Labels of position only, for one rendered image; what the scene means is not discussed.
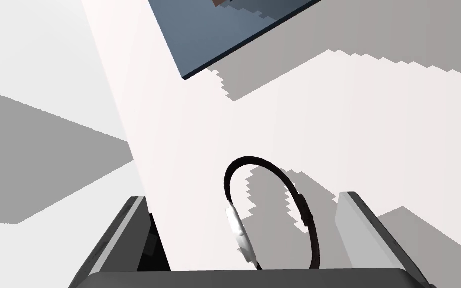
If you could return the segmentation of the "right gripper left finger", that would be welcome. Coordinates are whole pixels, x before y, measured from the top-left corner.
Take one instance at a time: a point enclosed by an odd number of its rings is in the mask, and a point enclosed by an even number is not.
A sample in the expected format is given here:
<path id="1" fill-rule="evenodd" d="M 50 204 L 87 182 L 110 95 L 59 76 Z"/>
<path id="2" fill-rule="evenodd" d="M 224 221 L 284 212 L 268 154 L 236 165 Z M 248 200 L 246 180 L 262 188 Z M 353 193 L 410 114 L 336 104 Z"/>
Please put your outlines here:
<path id="1" fill-rule="evenodd" d="M 130 197 L 68 288 L 94 273 L 165 272 L 171 267 L 144 196 Z"/>

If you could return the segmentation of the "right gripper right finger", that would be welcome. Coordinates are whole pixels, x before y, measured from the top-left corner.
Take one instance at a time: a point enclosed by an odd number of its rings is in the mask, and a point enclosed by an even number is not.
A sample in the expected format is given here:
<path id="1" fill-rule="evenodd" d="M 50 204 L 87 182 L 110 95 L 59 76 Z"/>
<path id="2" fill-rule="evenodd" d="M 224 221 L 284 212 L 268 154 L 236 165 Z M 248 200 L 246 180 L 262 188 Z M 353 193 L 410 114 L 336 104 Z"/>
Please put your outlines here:
<path id="1" fill-rule="evenodd" d="M 339 194 L 335 223 L 352 268 L 399 269 L 417 288 L 435 288 L 356 192 Z"/>

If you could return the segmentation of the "white door leaf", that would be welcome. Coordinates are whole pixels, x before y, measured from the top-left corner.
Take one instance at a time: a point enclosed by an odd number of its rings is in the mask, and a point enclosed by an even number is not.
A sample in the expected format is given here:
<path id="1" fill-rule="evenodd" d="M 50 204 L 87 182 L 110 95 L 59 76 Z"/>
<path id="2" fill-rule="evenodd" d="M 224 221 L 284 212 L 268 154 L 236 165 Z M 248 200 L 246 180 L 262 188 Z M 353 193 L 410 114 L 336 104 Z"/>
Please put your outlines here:
<path id="1" fill-rule="evenodd" d="M 170 267 L 249 270 L 223 181 L 287 171 L 325 268 L 356 192 L 437 283 L 461 275 L 461 0 L 322 0 L 188 80 L 149 0 L 81 0 Z"/>

